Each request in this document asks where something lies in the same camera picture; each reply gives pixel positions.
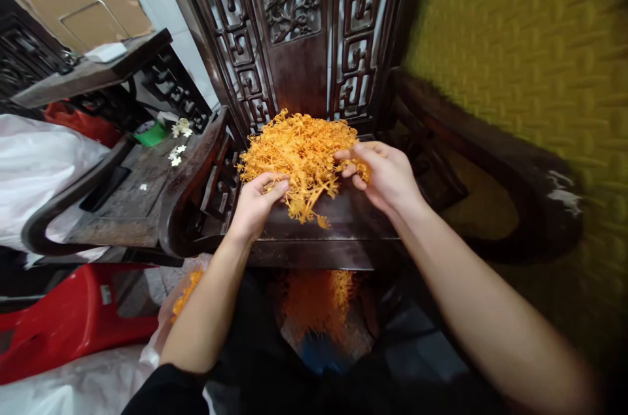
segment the hand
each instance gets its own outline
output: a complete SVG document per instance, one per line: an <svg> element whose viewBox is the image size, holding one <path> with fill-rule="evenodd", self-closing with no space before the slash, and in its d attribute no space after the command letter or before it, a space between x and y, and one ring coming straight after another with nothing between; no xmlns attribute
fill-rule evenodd
<svg viewBox="0 0 628 415"><path fill-rule="evenodd" d="M351 150L334 154L336 160L359 159L371 169L370 184L366 184L350 164L342 177L353 176L357 189L363 190L373 205L392 219L402 206L428 207L412 174L408 157L401 150L378 141L357 143Z"/></svg>
<svg viewBox="0 0 628 415"><path fill-rule="evenodd" d="M273 204L280 199L285 199L289 188L288 178L288 175L277 178L274 173L263 173L242 186L229 233L251 242L257 240L264 230L264 224ZM266 186L276 179L280 181L264 194Z"/></svg>

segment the left hand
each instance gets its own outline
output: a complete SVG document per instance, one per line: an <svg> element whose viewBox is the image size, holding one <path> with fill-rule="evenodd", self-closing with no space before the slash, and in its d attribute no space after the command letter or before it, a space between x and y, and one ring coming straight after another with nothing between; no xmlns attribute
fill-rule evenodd
<svg viewBox="0 0 628 415"><path fill-rule="evenodd" d="M264 224L273 204L285 197L286 191L289 189L288 178L288 175L280 175L280 181L276 182L275 186L266 194L264 194L264 188L277 179L275 173L260 174L242 186L234 220L231 222L228 232L251 242L257 240L264 230Z"/></svg>

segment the chair armrest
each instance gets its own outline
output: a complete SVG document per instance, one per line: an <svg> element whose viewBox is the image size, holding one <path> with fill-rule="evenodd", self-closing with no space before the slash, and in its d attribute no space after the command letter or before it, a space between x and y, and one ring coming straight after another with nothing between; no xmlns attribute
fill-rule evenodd
<svg viewBox="0 0 628 415"><path fill-rule="evenodd" d="M518 225L501 240L463 237L479 256L507 263L546 261L575 246L582 234L582 214L555 199L577 199L571 170L562 158L476 118L428 81L401 69L391 71L391 86L393 94L441 142L508 191Z"/></svg>
<svg viewBox="0 0 628 415"><path fill-rule="evenodd" d="M194 152L166 186L159 241L168 255L212 253L222 241L240 186L236 164L243 144L232 121L226 106L214 113Z"/></svg>
<svg viewBox="0 0 628 415"><path fill-rule="evenodd" d="M32 252L45 256L64 256L97 248L101 245L60 244L46 237L46 229L61 212L92 191L133 149L135 143L123 135L100 163L40 207L24 225L22 243Z"/></svg>

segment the white plastic bag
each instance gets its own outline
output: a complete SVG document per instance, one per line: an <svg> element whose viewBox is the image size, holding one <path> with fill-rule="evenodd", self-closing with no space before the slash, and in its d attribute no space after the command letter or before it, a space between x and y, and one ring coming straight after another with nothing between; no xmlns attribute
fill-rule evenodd
<svg viewBox="0 0 628 415"><path fill-rule="evenodd" d="M159 309L159 326L152 334L150 341L142 350L142 354L139 357L139 362L143 367L152 367L153 370L159 366L160 355L172 328L172 318L175 314L172 313L172 307L177 299L183 295L183 291L190 285L190 276L193 272L203 268L207 269L209 261L212 255L202 253L194 260L186 260L184 266L187 267L187 273L183 279L170 291L166 299L164 299L161 308ZM210 415L215 415L215 410L211 398L207 392L207 389L203 388L203 397L207 401L209 406Z"/></svg>
<svg viewBox="0 0 628 415"><path fill-rule="evenodd" d="M108 152L107 147L70 128L0 115L0 245L28 251L20 239L26 221ZM62 242L81 215L78 203L74 204L51 222L46 235ZM80 255L92 260L106 249Z"/></svg>
<svg viewBox="0 0 628 415"><path fill-rule="evenodd" d="M119 415L153 371L139 361L140 350L95 353L0 386L0 413Z"/></svg>

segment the yellow wall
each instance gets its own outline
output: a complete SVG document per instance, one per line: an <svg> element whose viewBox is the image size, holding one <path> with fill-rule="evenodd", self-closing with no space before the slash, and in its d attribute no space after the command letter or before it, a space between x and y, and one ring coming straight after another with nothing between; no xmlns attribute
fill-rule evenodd
<svg viewBox="0 0 628 415"><path fill-rule="evenodd" d="M498 270L612 366L628 334L628 0L424 0L404 65L568 160L583 190L581 243L551 264Z"/></svg>

